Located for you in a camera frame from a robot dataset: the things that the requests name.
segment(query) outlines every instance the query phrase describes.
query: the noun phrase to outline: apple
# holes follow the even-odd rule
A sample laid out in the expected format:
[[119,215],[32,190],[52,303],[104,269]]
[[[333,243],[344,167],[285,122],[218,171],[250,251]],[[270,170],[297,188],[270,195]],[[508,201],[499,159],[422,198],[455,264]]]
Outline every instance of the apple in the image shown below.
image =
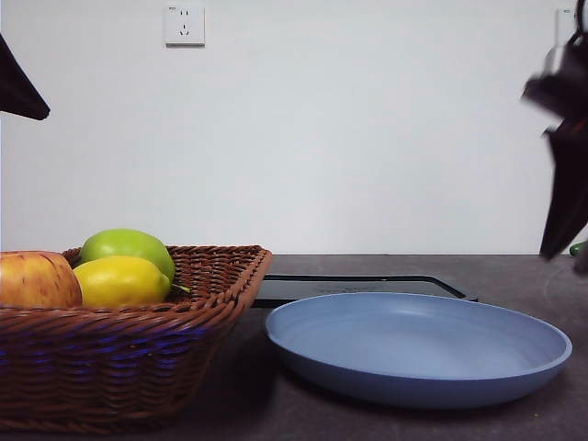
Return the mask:
[[82,290],[61,254],[0,252],[0,306],[69,308],[81,304]]

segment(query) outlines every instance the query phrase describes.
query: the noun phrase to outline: blue plate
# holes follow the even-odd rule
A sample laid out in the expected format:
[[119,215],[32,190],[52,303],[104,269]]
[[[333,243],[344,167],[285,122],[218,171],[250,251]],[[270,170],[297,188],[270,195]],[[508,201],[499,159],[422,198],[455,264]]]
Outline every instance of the blue plate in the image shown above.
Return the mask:
[[297,300],[267,316],[266,333],[309,381],[420,409],[515,400],[553,379],[571,355],[566,334],[521,312],[407,293]]

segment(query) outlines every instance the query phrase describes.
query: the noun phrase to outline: lemon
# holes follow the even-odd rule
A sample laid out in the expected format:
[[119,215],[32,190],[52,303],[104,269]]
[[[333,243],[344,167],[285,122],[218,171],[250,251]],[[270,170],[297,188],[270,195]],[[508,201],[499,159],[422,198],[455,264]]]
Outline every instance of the lemon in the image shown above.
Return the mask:
[[73,270],[82,289],[82,304],[120,308],[160,303],[171,283],[151,261],[132,255],[111,255]]

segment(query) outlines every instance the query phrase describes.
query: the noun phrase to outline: outlet faceplate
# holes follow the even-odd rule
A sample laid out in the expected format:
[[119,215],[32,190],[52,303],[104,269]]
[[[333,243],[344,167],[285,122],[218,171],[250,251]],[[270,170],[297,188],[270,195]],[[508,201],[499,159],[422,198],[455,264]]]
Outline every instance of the outlet faceplate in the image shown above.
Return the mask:
[[164,9],[164,42],[167,46],[203,46],[204,6],[166,6]]

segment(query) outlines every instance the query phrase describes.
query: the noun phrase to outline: gray countertop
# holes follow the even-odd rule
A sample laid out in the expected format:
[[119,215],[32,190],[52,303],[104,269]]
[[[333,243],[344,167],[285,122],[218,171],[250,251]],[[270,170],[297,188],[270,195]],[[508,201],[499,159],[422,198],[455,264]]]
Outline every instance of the gray countertop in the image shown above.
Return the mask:
[[[270,273],[441,278],[480,302],[559,327],[574,345],[564,371],[521,399],[467,411],[410,411],[357,401],[297,378],[263,333],[253,308],[212,361],[195,400],[163,430],[112,440],[584,440],[588,434],[588,279],[571,257],[535,255],[276,255]],[[80,440],[94,435],[0,434],[0,440]]]

